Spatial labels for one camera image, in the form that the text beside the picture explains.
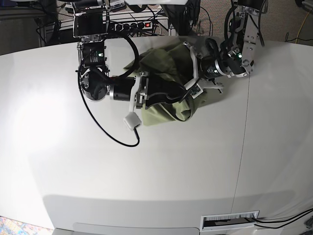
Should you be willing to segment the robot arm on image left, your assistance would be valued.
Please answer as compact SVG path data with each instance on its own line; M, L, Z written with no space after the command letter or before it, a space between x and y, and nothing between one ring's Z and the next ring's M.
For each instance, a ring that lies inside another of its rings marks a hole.
M161 59L153 50L139 54L135 43L124 32L112 28L103 0L77 0L74 9L73 36L79 38L78 86L82 98L100 101L106 95L113 100L129 102L128 118L135 118L135 109L150 108L157 104L174 104L187 93L174 79L163 78L159 70L144 69L143 60ZM105 41L110 37L125 39L134 53L134 60L120 76L109 77L106 65Z

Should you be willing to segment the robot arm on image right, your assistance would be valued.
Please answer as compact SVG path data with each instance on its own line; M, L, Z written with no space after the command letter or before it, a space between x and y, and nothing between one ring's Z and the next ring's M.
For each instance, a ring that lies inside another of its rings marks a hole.
M265 45L261 33L261 15L267 13L266 0L238 0L232 2L224 21L224 41L221 44L206 38L204 45L208 55L203 57L196 48L184 42L193 63L193 78L184 86L188 96L198 97L205 89L222 91L217 78L242 78L254 70L256 44Z

